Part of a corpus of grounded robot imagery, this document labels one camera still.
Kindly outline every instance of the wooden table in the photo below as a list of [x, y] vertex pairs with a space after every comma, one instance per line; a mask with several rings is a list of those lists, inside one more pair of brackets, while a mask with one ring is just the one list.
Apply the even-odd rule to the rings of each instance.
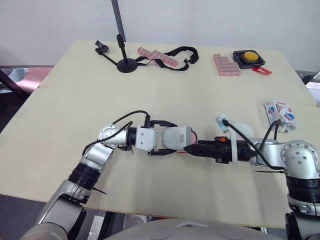
[[[122, 59], [116, 42], [105, 44], [109, 57]], [[127, 55], [138, 57], [140, 46], [161, 52], [178, 47], [126, 43]], [[231, 57], [240, 48], [196, 49], [200, 58], [187, 71], [152, 63], [120, 73], [95, 52], [94, 41], [77, 41], [0, 134], [0, 193], [47, 201], [99, 129], [134, 110], [190, 126], [200, 140], [223, 135], [215, 119], [226, 114], [262, 138], [269, 126], [263, 103], [281, 100], [291, 105], [298, 129], [280, 133], [278, 140], [305, 140], [320, 149], [320, 109], [282, 53], [255, 49], [271, 75], [247, 69], [241, 76], [218, 76], [213, 54]], [[182, 62], [188, 56], [176, 57]], [[142, 125], [144, 116], [127, 120]], [[94, 191], [86, 207], [282, 228], [289, 211], [285, 177], [255, 170], [244, 162], [218, 164], [187, 154], [150, 157], [138, 149], [134, 154], [117, 151], [96, 185], [108, 195]]]

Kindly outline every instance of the black base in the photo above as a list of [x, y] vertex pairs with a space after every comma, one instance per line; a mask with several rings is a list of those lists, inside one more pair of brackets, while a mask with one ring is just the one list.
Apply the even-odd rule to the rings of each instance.
[[120, 60], [116, 64], [116, 68], [122, 73], [131, 73], [134, 70], [136, 70], [137, 67], [138, 67], [137, 61], [132, 58], [128, 58], [127, 64], [125, 63], [124, 59]]

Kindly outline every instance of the white packaging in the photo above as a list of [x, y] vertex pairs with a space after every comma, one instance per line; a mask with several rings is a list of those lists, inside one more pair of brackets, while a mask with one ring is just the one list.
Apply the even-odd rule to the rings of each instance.
[[296, 116], [288, 103], [270, 100], [264, 103], [264, 108], [270, 124], [275, 120], [281, 119], [281, 126], [278, 128], [280, 132], [290, 132], [298, 127]]

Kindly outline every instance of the white wall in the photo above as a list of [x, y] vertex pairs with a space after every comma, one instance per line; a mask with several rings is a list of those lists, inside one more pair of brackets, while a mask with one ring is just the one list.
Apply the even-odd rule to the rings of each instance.
[[[118, 1], [128, 42], [272, 48], [320, 70], [320, 0]], [[118, 32], [111, 0], [0, 0], [0, 23], [0, 66], [54, 65], [75, 40]]]
[[320, 70], [320, 0], [118, 1], [128, 42], [278, 49]]
[[114, 40], [110, 0], [0, 0], [0, 66], [55, 65], [76, 40]]

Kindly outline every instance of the pink pill blister pack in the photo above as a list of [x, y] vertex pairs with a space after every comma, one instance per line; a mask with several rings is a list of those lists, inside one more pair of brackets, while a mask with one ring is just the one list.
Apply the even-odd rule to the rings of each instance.
[[168, 64], [170, 66], [176, 67], [179, 62], [178, 60], [174, 59], [173, 57], [170, 57], [168, 55], [165, 55], [164, 53], [158, 51], [158, 50], [154, 50], [153, 52], [143, 48], [143, 47], [139, 47], [137, 50], [138, 54], [140, 54], [141, 56], [144, 56], [150, 60], [152, 59], [160, 59], [162, 60], [162, 62], [164, 62], [165, 64]]
[[240, 76], [241, 70], [236, 62], [230, 62], [227, 56], [214, 54], [213, 60], [219, 76]]

